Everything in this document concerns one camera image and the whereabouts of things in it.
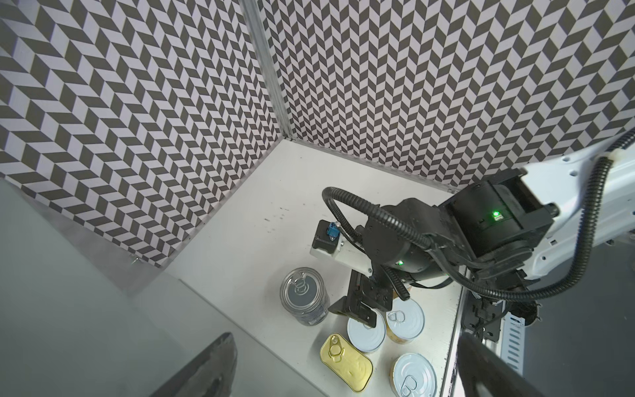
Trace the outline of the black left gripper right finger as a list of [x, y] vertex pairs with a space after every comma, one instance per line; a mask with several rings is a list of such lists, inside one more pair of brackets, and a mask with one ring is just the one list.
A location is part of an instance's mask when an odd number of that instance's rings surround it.
[[463, 332], [459, 337], [456, 364], [467, 397], [542, 396], [540, 391], [468, 332]]

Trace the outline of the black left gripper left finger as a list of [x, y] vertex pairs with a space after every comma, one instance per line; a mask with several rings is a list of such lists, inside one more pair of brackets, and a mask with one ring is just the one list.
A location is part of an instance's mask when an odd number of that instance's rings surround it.
[[225, 332], [151, 396], [230, 396], [236, 368], [236, 342]]

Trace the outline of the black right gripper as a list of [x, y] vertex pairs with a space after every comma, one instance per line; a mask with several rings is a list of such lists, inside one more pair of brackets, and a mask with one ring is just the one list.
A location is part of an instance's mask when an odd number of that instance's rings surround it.
[[375, 268], [372, 276], [352, 271], [347, 296], [332, 304], [328, 311], [375, 328], [377, 314], [372, 309], [390, 311], [394, 295], [402, 301], [409, 300], [409, 291], [401, 276], [400, 271], [388, 266]]

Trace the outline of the blue label tin can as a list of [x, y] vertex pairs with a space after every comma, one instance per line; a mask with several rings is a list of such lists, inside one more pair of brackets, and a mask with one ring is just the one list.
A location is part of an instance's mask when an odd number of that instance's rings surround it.
[[313, 268], [300, 267], [283, 279], [279, 290], [283, 307], [302, 325], [324, 321], [330, 300], [322, 276]]

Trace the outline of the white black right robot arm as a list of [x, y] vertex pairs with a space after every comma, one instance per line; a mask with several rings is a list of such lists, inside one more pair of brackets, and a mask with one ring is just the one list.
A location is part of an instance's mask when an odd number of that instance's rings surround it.
[[577, 285], [596, 246], [633, 230], [634, 134], [501, 170], [439, 205], [381, 206], [336, 187], [322, 200], [334, 216], [316, 233], [327, 253], [347, 241], [363, 254], [347, 261], [349, 288], [333, 314], [375, 327], [394, 298], [433, 278], [491, 303], [534, 305]]

